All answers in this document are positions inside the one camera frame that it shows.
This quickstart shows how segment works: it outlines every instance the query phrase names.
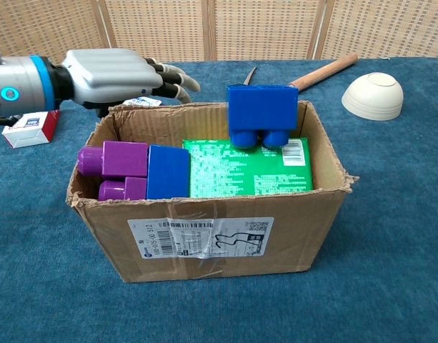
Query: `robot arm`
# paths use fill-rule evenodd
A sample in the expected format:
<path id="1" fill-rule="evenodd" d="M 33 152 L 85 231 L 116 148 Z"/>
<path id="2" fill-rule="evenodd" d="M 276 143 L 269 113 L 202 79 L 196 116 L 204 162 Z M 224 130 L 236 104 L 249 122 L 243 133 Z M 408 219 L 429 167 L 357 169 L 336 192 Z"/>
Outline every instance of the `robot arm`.
<path id="1" fill-rule="evenodd" d="M 107 109 L 141 95 L 188 103 L 184 87 L 200 90 L 181 69 L 126 49 L 70 50 L 59 66 L 46 57 L 0 54 L 0 116 L 12 121 L 24 113 L 58 109 L 67 99 L 87 109 Z"/>

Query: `wicker panel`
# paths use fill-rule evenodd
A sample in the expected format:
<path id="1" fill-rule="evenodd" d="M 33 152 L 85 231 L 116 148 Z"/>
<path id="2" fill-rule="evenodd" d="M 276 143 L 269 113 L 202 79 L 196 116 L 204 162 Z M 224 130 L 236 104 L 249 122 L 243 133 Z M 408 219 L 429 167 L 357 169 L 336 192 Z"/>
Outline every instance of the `wicker panel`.
<path id="1" fill-rule="evenodd" d="M 322 58 L 438 56 L 438 0 L 336 0 Z"/>
<path id="2" fill-rule="evenodd" d="M 106 0 L 118 47 L 162 61 L 204 60 L 201 0 Z"/>
<path id="3" fill-rule="evenodd" d="M 216 0 L 218 59 L 305 59 L 318 0 Z"/>
<path id="4" fill-rule="evenodd" d="M 59 63 L 69 49 L 105 47 L 88 0 L 0 0 L 0 51 Z"/>

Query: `barcode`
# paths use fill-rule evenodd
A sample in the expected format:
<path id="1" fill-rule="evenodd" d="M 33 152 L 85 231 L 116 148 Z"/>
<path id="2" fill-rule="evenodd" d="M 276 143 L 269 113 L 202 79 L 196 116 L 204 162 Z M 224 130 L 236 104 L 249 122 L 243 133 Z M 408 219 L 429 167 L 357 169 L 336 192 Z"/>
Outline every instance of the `barcode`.
<path id="1" fill-rule="evenodd" d="M 157 231 L 156 234 L 159 237 L 161 252 L 163 255 L 172 255 L 173 246 L 171 243 L 171 235 L 168 230 Z"/>
<path id="2" fill-rule="evenodd" d="M 266 231 L 268 224 L 268 222 L 246 222 L 249 231 Z"/>
<path id="3" fill-rule="evenodd" d="M 181 228 L 204 228 L 204 227 L 214 227 L 214 224 L 212 223 L 168 223 L 168 222 L 162 222 L 159 223 L 159 227 L 181 227 Z"/>
<path id="4" fill-rule="evenodd" d="M 289 143 L 282 147 L 282 161 L 284 166 L 306 165 L 301 139 L 289 139 Z"/>

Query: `green box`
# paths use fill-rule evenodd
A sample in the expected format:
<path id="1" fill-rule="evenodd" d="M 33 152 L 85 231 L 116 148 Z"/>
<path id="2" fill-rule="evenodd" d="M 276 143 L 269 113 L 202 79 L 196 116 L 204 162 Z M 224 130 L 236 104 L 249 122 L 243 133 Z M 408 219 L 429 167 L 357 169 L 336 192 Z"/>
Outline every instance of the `green box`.
<path id="1" fill-rule="evenodd" d="M 312 190 L 307 138 L 282 149 L 237 149 L 229 140 L 184 140 L 190 151 L 190 197 L 235 197 Z"/>

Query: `blue toy block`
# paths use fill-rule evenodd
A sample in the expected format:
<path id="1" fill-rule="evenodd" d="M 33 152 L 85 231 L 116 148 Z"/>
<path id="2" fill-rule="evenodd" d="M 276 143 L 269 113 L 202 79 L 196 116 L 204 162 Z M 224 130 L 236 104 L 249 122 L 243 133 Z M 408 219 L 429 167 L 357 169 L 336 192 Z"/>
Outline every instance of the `blue toy block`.
<path id="1" fill-rule="evenodd" d="M 190 153 L 187 149 L 151 145 L 147 170 L 147 199 L 189 196 Z"/>
<path id="2" fill-rule="evenodd" d="M 232 144 L 241 149 L 257 144 L 280 148 L 297 127 L 298 89 L 289 86 L 227 87 L 228 125 Z"/>

